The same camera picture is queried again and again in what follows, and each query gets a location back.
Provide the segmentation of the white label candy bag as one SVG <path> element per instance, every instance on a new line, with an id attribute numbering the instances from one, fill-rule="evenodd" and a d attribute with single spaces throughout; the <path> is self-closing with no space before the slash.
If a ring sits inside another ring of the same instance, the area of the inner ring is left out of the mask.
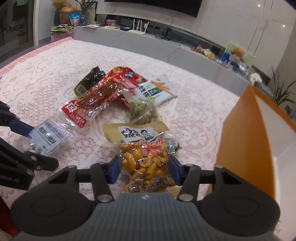
<path id="1" fill-rule="evenodd" d="M 47 119 L 29 132 L 27 139 L 21 144 L 21 149 L 23 152 L 50 156 L 60 151 L 68 139 L 69 133 L 55 121 Z"/>

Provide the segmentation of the tan cartoon face packet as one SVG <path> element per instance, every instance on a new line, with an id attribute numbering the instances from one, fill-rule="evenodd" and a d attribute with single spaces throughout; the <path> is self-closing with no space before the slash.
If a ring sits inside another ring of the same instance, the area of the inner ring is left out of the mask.
<path id="1" fill-rule="evenodd" d="M 169 128 L 160 120 L 140 126 L 128 123 L 105 123 L 102 125 L 102 132 L 111 143 L 151 142 L 166 131 L 169 131 Z"/>

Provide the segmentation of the yellow peanut snack bag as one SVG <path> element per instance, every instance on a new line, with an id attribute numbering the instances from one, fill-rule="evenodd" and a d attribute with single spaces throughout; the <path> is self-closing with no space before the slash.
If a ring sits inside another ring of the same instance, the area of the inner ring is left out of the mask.
<path id="1" fill-rule="evenodd" d="M 123 143 L 119 148 L 120 168 L 129 177 L 123 192 L 158 192 L 175 186 L 168 167 L 177 149 L 173 144 L 158 137 L 151 142 Z"/>

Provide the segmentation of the red braised meat packet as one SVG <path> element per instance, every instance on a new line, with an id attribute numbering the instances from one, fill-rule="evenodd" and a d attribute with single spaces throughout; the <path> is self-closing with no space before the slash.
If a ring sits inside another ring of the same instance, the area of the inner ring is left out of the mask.
<path id="1" fill-rule="evenodd" d="M 60 109 L 67 124 L 83 130 L 102 110 L 106 109 L 124 90 L 117 81 L 101 80 L 81 99 L 72 99 Z"/>

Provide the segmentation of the green pickled vegetable packet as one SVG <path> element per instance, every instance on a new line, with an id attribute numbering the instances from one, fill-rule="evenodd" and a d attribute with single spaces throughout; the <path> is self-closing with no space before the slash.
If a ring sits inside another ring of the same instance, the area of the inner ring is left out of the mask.
<path id="1" fill-rule="evenodd" d="M 133 97 L 128 100 L 129 122 L 133 125 L 146 125 L 158 120 L 154 98 Z"/>

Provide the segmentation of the dark seaweed snack packet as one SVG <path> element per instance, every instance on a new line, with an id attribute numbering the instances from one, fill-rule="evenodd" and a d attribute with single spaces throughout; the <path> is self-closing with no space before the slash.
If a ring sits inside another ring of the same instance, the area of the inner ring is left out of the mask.
<path id="1" fill-rule="evenodd" d="M 98 66 L 92 70 L 76 85 L 74 94 L 77 97 L 82 97 L 88 90 L 94 87 L 106 75 Z"/>

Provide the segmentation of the white spicy strip packet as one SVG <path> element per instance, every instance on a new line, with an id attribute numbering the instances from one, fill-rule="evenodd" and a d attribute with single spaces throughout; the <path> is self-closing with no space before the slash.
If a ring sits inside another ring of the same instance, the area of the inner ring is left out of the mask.
<path id="1" fill-rule="evenodd" d="M 162 74 L 154 80 L 149 80 L 139 85 L 135 90 L 138 98 L 154 99 L 157 106 L 177 97 L 177 91 L 173 88 L 167 77 Z"/>

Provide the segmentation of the red puffed snack bag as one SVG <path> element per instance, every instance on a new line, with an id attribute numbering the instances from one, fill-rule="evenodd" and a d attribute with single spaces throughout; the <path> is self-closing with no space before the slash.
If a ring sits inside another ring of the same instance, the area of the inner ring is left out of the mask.
<path id="1" fill-rule="evenodd" d="M 111 94 L 106 98 L 103 104 L 108 106 L 113 101 L 121 103 L 128 107 L 127 99 L 134 95 L 135 89 L 141 84 L 146 83 L 147 79 L 134 72 L 129 67 L 117 66 L 112 68 L 103 78 L 104 82 L 116 82 L 117 88 L 111 90 Z"/>

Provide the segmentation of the orange cardboard box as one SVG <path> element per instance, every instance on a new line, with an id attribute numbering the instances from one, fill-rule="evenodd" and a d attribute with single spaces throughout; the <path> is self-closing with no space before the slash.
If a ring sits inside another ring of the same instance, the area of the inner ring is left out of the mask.
<path id="1" fill-rule="evenodd" d="M 276 159 L 294 141 L 295 123 L 291 118 L 249 85 L 223 123 L 215 165 L 279 201 Z"/>

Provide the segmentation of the pink storage basket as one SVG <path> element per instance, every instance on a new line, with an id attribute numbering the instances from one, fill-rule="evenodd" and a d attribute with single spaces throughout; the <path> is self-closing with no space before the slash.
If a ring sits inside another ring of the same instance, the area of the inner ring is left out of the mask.
<path id="1" fill-rule="evenodd" d="M 72 33 L 51 34 L 51 42 L 56 42 L 71 36 L 72 36 Z"/>

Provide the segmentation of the golden vase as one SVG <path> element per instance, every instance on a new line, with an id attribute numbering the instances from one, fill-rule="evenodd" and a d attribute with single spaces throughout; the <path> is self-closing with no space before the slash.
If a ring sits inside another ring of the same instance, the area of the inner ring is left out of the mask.
<path id="1" fill-rule="evenodd" d="M 77 9 L 75 7 L 72 7 L 71 5 L 63 7 L 60 10 L 59 16 L 61 24 L 71 25 L 69 14 L 74 12 L 77 12 Z"/>

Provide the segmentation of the green greeting card board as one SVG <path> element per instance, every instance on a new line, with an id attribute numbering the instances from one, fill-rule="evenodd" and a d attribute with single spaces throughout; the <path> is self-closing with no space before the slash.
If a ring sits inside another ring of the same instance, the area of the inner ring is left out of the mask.
<path id="1" fill-rule="evenodd" d="M 230 41 L 225 49 L 225 53 L 229 53 L 229 61 L 239 64 L 240 62 L 245 63 L 251 67 L 255 62 L 254 54 L 245 51 L 242 47 Z"/>

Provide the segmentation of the potted plant left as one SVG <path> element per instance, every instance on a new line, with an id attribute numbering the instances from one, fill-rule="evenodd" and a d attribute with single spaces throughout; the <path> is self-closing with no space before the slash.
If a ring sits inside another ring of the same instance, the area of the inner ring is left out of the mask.
<path id="1" fill-rule="evenodd" d="M 87 15 L 88 10 L 97 3 L 96 0 L 75 0 L 79 4 L 80 7 L 80 23 L 86 24 L 87 23 Z"/>

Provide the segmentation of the white wifi router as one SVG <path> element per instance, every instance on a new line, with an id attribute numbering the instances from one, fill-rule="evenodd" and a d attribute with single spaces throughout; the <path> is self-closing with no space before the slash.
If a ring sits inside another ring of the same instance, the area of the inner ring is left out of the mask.
<path id="1" fill-rule="evenodd" d="M 145 21 L 143 22 L 143 20 L 136 20 L 133 19 L 133 25 L 132 28 L 130 30 L 128 30 L 128 32 L 137 34 L 137 35 L 145 35 L 147 32 L 147 27 L 149 25 L 149 21 Z"/>

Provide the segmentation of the black wall television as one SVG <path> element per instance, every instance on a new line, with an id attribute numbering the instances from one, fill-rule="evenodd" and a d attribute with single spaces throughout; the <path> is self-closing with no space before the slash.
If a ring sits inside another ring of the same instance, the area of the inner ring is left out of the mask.
<path id="1" fill-rule="evenodd" d="M 133 3 L 157 6 L 184 13 L 189 16 L 197 17 L 201 8 L 202 0 L 119 0 L 105 1 L 107 3 Z"/>

